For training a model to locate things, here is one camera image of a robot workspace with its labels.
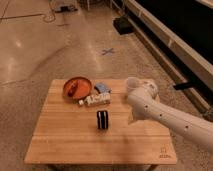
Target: concrete floor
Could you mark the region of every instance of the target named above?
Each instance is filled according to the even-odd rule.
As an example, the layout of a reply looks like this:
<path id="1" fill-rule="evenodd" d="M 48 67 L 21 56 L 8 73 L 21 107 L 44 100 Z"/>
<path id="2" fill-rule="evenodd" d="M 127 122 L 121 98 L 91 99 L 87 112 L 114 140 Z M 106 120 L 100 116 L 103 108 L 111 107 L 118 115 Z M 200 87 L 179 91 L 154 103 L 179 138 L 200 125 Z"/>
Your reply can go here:
<path id="1" fill-rule="evenodd" d="M 7 0 L 0 1 L 0 16 Z M 44 13 L 48 0 L 12 0 L 5 17 Z M 50 82 L 55 78 L 152 78 L 161 101 L 199 115 L 172 87 L 174 82 L 134 34 L 120 36 L 112 26 L 117 14 L 104 3 L 90 12 L 57 14 L 52 23 L 42 16 L 3 20 L 0 24 L 0 171 L 48 171 L 25 165 L 23 159 Z M 114 48 L 115 53 L 102 55 Z M 178 156 L 175 166 L 156 170 L 213 170 L 213 156 L 171 133 Z M 61 166 L 64 170 L 143 170 L 143 166 Z"/>

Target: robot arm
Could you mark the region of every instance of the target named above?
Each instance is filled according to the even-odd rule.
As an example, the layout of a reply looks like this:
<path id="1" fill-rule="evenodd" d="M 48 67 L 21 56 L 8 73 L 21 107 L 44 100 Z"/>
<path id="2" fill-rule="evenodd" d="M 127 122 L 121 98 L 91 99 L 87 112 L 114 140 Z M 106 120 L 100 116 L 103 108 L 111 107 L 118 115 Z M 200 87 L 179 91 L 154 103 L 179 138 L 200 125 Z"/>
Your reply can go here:
<path id="1" fill-rule="evenodd" d="M 128 94 L 135 120 L 150 117 L 213 153 L 213 124 L 154 100 L 157 86 L 148 82 Z"/>

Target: wooden table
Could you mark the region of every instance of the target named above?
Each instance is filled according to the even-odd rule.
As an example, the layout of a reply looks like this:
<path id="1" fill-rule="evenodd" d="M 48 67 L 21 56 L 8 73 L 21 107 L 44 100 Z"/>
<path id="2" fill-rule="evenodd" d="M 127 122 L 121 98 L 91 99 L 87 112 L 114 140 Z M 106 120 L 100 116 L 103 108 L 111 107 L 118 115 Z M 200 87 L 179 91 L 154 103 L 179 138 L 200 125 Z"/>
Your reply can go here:
<path id="1" fill-rule="evenodd" d="M 62 97 L 66 80 L 53 80 L 25 157 L 28 164 L 176 164 L 169 130 L 156 121 L 128 125 L 124 80 L 92 80 L 112 89 L 111 104 L 79 107 Z M 97 110 L 109 129 L 97 129 Z"/>

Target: orange bowl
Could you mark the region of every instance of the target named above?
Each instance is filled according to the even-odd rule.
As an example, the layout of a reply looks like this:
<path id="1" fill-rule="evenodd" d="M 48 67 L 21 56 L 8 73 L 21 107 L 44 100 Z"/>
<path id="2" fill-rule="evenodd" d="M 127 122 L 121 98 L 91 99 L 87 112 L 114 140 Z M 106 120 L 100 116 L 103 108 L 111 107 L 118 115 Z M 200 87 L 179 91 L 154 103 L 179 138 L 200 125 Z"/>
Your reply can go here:
<path id="1" fill-rule="evenodd" d="M 74 77 L 64 84 L 63 94 L 72 100 L 80 100 L 90 95 L 91 90 L 90 80 L 84 77 Z"/>

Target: table leg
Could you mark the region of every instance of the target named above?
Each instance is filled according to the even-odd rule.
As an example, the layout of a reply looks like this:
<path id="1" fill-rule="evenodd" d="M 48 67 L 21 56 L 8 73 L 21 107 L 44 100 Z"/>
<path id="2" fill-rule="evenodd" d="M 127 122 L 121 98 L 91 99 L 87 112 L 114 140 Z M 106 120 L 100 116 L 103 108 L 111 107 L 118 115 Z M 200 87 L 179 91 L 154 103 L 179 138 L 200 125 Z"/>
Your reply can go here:
<path id="1" fill-rule="evenodd" d="M 87 0 L 87 10 L 90 10 L 90 0 Z"/>
<path id="2" fill-rule="evenodd" d="M 157 166 L 158 165 L 156 165 L 156 164 L 152 164 L 152 165 L 149 166 L 149 168 L 146 171 L 153 171 L 153 170 L 156 169 Z"/>
<path id="3" fill-rule="evenodd" d="M 57 168 L 57 166 L 53 164 L 48 164 L 47 167 L 50 168 L 52 171 L 61 171 L 59 168 Z"/>
<path id="4" fill-rule="evenodd" d="M 112 1 L 113 1 L 113 0 L 110 0 L 110 5 L 109 5 L 111 9 L 112 9 Z"/>

